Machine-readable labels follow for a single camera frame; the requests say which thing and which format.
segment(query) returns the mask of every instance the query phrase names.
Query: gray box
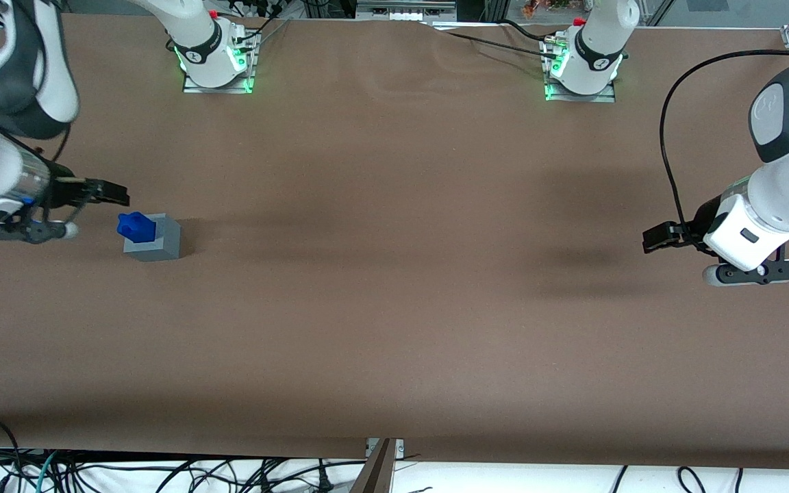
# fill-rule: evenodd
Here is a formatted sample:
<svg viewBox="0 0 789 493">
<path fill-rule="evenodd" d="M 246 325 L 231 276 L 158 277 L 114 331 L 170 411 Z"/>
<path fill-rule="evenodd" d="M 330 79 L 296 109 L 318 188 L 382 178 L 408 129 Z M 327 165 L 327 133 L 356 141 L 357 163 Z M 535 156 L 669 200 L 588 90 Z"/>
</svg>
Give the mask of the gray box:
<svg viewBox="0 0 789 493">
<path fill-rule="evenodd" d="M 156 224 L 154 241 L 133 243 L 123 238 L 123 252 L 140 262 L 175 261 L 181 255 L 181 225 L 166 214 L 148 214 Z"/>
</svg>

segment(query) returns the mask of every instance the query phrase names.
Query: white floor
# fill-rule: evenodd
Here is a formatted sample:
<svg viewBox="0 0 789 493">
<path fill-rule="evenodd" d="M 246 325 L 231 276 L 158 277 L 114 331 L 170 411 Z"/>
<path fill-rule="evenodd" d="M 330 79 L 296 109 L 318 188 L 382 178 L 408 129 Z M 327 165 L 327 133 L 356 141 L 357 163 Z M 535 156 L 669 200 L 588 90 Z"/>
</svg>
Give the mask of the white floor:
<svg viewBox="0 0 789 493">
<path fill-rule="evenodd" d="M 118 466 L 138 466 L 149 463 L 118 463 Z M 175 467 L 179 462 L 154 462 L 154 465 Z M 200 465 L 213 468 L 220 462 L 206 462 Z M 247 478 L 260 465 L 260 461 L 243 461 L 234 463 L 239 478 Z M 285 477 L 304 468 L 317 465 L 315 459 L 294 459 L 280 469 L 273 471 L 275 477 Z M 428 490 L 429 493 L 610 493 L 614 478 L 619 471 L 618 466 L 557 466 L 557 465 L 526 465 L 526 464 L 473 464 L 449 462 L 399 462 L 400 469 L 394 474 L 392 493 L 415 493 Z M 328 468 L 329 479 L 333 484 L 354 480 L 360 466 L 344 466 Z M 736 469 L 726 468 L 695 468 L 699 478 L 705 485 L 707 493 L 730 493 L 736 480 Z M 231 477 L 229 469 L 219 469 L 226 477 Z M 152 493 L 166 477 L 166 472 L 123 472 L 91 469 L 82 473 L 101 493 Z M 317 474 L 305 475 L 304 478 L 315 484 Z M 191 477 L 182 473 L 167 484 L 163 493 L 185 492 L 188 490 Z M 688 486 L 694 493 L 699 493 L 695 484 Z M 9 493 L 16 490 L 10 485 Z M 197 489 L 197 493 L 225 493 L 225 483 L 210 481 Z M 311 487 L 300 481 L 283 483 L 275 491 L 303 493 L 312 491 Z M 620 484 L 620 493 L 680 493 L 683 491 L 677 484 L 676 468 L 633 466 L 627 471 Z M 789 470 L 747 469 L 742 480 L 742 493 L 789 493 Z"/>
</svg>

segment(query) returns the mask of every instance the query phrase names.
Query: black band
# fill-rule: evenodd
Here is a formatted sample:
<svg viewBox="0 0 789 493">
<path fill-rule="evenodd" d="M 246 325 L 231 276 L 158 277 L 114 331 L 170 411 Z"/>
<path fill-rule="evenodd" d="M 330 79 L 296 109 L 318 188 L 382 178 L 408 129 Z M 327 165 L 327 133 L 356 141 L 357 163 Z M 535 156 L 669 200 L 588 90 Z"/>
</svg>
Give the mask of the black band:
<svg viewBox="0 0 789 493">
<path fill-rule="evenodd" d="M 611 54 L 601 54 L 593 51 L 592 48 L 586 46 L 586 43 L 583 41 L 583 28 L 577 31 L 577 36 L 574 37 L 574 40 L 576 41 L 574 45 L 577 47 L 577 53 L 580 54 L 580 58 L 586 60 L 586 64 L 589 65 L 589 69 L 592 70 L 592 72 L 607 70 L 612 63 L 616 62 L 616 59 L 620 58 L 620 53 L 623 52 L 623 48 Z"/>
<path fill-rule="evenodd" d="M 175 43 L 175 49 L 177 49 L 178 52 L 181 53 L 181 56 L 188 62 L 195 64 L 206 63 L 206 57 L 217 50 L 221 45 L 221 25 L 214 21 L 212 24 L 215 25 L 215 32 L 212 32 L 212 37 L 205 43 L 195 47 L 183 47 Z"/>
</svg>

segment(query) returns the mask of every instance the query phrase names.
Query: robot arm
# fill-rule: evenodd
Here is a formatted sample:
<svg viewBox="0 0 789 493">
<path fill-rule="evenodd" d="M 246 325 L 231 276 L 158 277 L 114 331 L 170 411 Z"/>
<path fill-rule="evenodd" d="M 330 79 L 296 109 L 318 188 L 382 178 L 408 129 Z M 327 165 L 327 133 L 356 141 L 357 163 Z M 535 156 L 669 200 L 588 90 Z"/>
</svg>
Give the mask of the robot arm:
<svg viewBox="0 0 789 493">
<path fill-rule="evenodd" d="M 725 262 L 705 269 L 712 285 L 789 281 L 782 255 L 789 240 L 789 68 L 754 99 L 749 128 L 763 166 L 702 205 L 688 223 L 697 246 Z M 679 243 L 683 233 L 673 222 L 646 231 L 645 253 L 685 244 Z"/>
<path fill-rule="evenodd" d="M 201 0 L 131 2 L 162 22 L 197 85 L 219 87 L 247 69 L 236 51 L 244 27 L 213 19 Z M 77 233 L 71 219 L 86 203 L 129 205 L 129 196 L 119 185 L 75 178 L 16 140 L 52 138 L 68 129 L 78 115 L 78 93 L 53 0 L 0 0 L 0 20 L 6 33 L 0 48 L 0 240 L 69 238 Z M 50 221 L 49 210 L 63 205 L 75 212 L 66 221 Z M 38 210 L 41 220 L 35 219 Z"/>
<path fill-rule="evenodd" d="M 640 16 L 635 0 L 596 0 L 586 24 L 564 32 L 566 52 L 551 75 L 575 94 L 598 94 L 616 76 Z"/>
</svg>

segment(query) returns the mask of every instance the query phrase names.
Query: brown table surface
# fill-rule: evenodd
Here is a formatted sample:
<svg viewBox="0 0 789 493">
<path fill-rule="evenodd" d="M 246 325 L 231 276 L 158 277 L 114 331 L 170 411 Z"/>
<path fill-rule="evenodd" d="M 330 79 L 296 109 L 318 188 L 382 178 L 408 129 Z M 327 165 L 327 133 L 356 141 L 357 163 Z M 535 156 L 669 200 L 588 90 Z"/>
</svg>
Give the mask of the brown table surface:
<svg viewBox="0 0 789 493">
<path fill-rule="evenodd" d="M 60 161 L 177 218 L 187 255 L 123 255 L 112 205 L 74 241 L 0 243 L 23 445 L 789 467 L 789 285 L 711 288 L 704 255 L 640 244 L 675 218 L 664 94 L 777 31 L 638 30 L 617 102 L 585 104 L 546 102 L 530 55 L 416 23 L 290 23 L 251 96 L 182 94 L 154 18 L 65 26 L 82 112 Z M 676 97 L 689 215 L 760 164 L 748 106 L 787 64 Z"/>
</svg>

